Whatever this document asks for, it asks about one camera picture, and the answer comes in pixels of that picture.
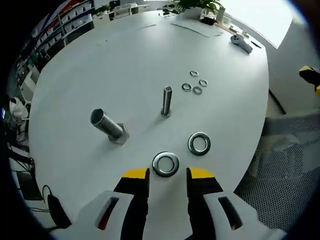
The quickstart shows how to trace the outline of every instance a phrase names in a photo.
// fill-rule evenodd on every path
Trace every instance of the floor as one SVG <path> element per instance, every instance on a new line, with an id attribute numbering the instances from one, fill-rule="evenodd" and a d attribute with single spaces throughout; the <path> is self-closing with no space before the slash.
<path id="1" fill-rule="evenodd" d="M 280 107 L 278 106 L 277 102 L 275 99 L 270 95 L 268 96 L 268 105 L 266 108 L 266 117 L 276 117 L 279 115 L 282 115 L 282 111 Z"/>

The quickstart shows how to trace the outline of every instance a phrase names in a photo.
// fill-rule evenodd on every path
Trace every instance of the metal washer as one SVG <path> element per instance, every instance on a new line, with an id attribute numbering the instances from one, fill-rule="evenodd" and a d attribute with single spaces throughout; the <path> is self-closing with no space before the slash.
<path id="1" fill-rule="evenodd" d="M 182 84 L 181 88 L 186 92 L 190 92 L 192 89 L 192 86 L 189 83 L 184 83 L 184 84 Z"/>
<path id="2" fill-rule="evenodd" d="M 205 141 L 205 148 L 203 150 L 198 150 L 198 149 L 195 148 L 194 140 L 196 138 L 202 138 Z M 189 148 L 190 152 L 193 153 L 196 156 L 205 155 L 207 152 L 209 152 L 210 147 L 211 147 L 210 138 L 204 132 L 195 132 L 189 137 L 188 148 Z"/>
<path id="3" fill-rule="evenodd" d="M 208 81 L 207 81 L 207 80 L 204 80 L 204 79 L 200 79 L 200 80 L 199 80 L 199 84 L 200 84 L 202 87 L 206 87 L 206 86 L 208 86 Z"/>
<path id="4" fill-rule="evenodd" d="M 170 171 L 163 171 L 159 168 L 159 161 L 160 161 L 160 159 L 162 159 L 164 157 L 170 158 L 173 163 L 173 167 Z M 179 160 L 178 160 L 178 157 L 174 153 L 168 152 L 168 151 L 163 151 L 163 152 L 158 153 L 154 157 L 154 159 L 152 161 L 152 167 L 157 175 L 159 175 L 160 177 L 163 177 L 163 178 L 168 178 L 168 177 L 173 176 L 178 171 Z"/>
<path id="5" fill-rule="evenodd" d="M 198 73 L 197 71 L 195 71 L 195 70 L 191 70 L 191 71 L 190 71 L 190 75 L 191 75 L 192 77 L 198 77 L 198 76 L 199 76 L 199 73 Z"/>
<path id="6" fill-rule="evenodd" d="M 192 91 L 193 91 L 195 94 L 197 94 L 197 95 L 202 94 L 202 89 L 201 89 L 199 86 L 194 86 L 194 87 L 192 88 Z"/>

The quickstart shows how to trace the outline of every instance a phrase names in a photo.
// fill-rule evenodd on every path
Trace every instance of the small washer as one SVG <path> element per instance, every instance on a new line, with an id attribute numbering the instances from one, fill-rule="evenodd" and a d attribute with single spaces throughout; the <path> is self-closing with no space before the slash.
<path id="1" fill-rule="evenodd" d="M 170 171 L 163 171 L 159 168 L 160 159 L 165 158 L 165 157 L 170 158 L 173 163 L 173 167 Z M 163 152 L 158 153 L 154 157 L 154 159 L 152 161 L 152 167 L 157 175 L 159 175 L 160 177 L 163 177 L 163 178 L 168 178 L 168 177 L 173 176 L 178 171 L 179 160 L 178 160 L 178 157 L 174 153 L 168 152 L 168 151 L 163 151 Z"/>
<path id="2" fill-rule="evenodd" d="M 199 86 L 194 86 L 194 87 L 192 88 L 192 91 L 193 91 L 195 94 L 197 94 L 197 95 L 202 94 L 202 89 L 201 89 Z"/>
<path id="3" fill-rule="evenodd" d="M 198 149 L 195 148 L 194 140 L 196 138 L 202 138 L 205 141 L 205 148 L 203 150 L 198 150 Z M 189 137 L 188 148 L 189 148 L 190 152 L 193 153 L 194 155 L 203 156 L 207 152 L 209 152 L 210 147 L 211 147 L 210 138 L 204 132 L 195 132 Z"/>
<path id="4" fill-rule="evenodd" d="M 195 71 L 195 70 L 191 70 L 191 71 L 190 71 L 190 75 L 191 75 L 192 77 L 198 77 L 198 76 L 199 76 L 199 73 L 198 73 L 197 71 Z"/>
<path id="5" fill-rule="evenodd" d="M 191 91 L 191 89 L 192 89 L 192 86 L 189 84 L 189 83 L 184 83 L 184 84 L 182 84 L 182 89 L 184 90 L 184 91 L 186 91 L 186 92 L 190 92 Z"/>
<path id="6" fill-rule="evenodd" d="M 200 84 L 202 87 L 206 87 L 206 86 L 208 86 L 208 81 L 207 81 L 207 80 L 204 80 L 204 79 L 200 79 L 200 80 L 199 80 L 199 84 Z"/>

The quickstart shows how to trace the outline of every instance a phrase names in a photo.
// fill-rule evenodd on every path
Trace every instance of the flat washer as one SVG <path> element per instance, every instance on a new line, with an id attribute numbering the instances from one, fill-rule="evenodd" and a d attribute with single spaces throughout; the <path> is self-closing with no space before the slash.
<path id="1" fill-rule="evenodd" d="M 191 75 L 192 77 L 198 77 L 198 76 L 199 76 L 199 73 L 198 73 L 197 71 L 195 71 L 195 70 L 191 70 L 191 71 L 190 71 L 190 75 Z"/>
<path id="2" fill-rule="evenodd" d="M 159 167 L 160 159 L 165 158 L 165 157 L 170 158 L 173 163 L 173 167 L 170 171 L 163 171 Z M 168 177 L 173 176 L 178 171 L 179 160 L 178 160 L 178 157 L 174 153 L 168 152 L 168 151 L 163 151 L 163 152 L 158 153 L 154 157 L 154 159 L 152 161 L 152 167 L 158 176 L 163 177 L 163 178 L 168 178 Z"/>
<path id="3" fill-rule="evenodd" d="M 184 90 L 184 91 L 186 91 L 186 92 L 190 92 L 191 91 L 191 89 L 192 89 L 192 86 L 189 84 L 189 83 L 184 83 L 184 84 L 182 84 L 182 89 Z"/>
<path id="4" fill-rule="evenodd" d="M 207 81 L 207 80 L 204 80 L 204 79 L 200 79 L 200 80 L 199 80 L 199 84 L 200 84 L 202 87 L 206 87 L 206 86 L 208 86 L 208 81 Z"/>
<path id="5" fill-rule="evenodd" d="M 205 148 L 203 150 L 198 150 L 195 148 L 194 146 L 194 140 L 196 138 L 202 138 L 205 141 Z M 196 156 L 203 156 L 205 155 L 207 152 L 209 152 L 210 148 L 211 148 L 211 141 L 210 138 L 208 137 L 207 134 L 205 134 L 204 132 L 195 132 L 193 133 L 188 140 L 188 148 L 190 150 L 191 153 L 193 153 Z"/>
<path id="6" fill-rule="evenodd" d="M 202 89 L 201 89 L 199 86 L 194 86 L 194 87 L 192 88 L 192 91 L 193 91 L 195 94 L 197 94 L 197 95 L 202 94 Z"/>

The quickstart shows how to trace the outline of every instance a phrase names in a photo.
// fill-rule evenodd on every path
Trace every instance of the white table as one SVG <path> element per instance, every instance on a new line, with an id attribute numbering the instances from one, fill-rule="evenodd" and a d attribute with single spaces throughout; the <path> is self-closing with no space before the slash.
<path id="1" fill-rule="evenodd" d="M 50 186 L 71 221 L 90 200 L 113 190 L 126 171 L 150 168 L 143 237 L 183 240 L 192 234 L 186 168 L 207 169 L 224 190 L 235 190 L 264 125 L 268 63 L 264 48 L 252 45 L 249 55 L 230 42 L 227 32 L 206 37 L 158 14 L 135 14 L 95 28 L 46 65 L 33 96 L 29 145 L 40 189 Z M 223 31 L 190 24 L 202 33 Z M 191 70 L 208 81 L 201 95 L 181 88 L 199 85 Z M 165 86 L 173 88 L 168 119 L 160 116 Z M 91 125 L 96 108 L 125 123 L 130 133 L 125 145 L 110 143 Z M 188 150 L 194 132 L 211 139 L 204 156 Z M 152 170 L 154 156 L 162 151 L 179 158 L 179 170 L 169 178 Z"/>

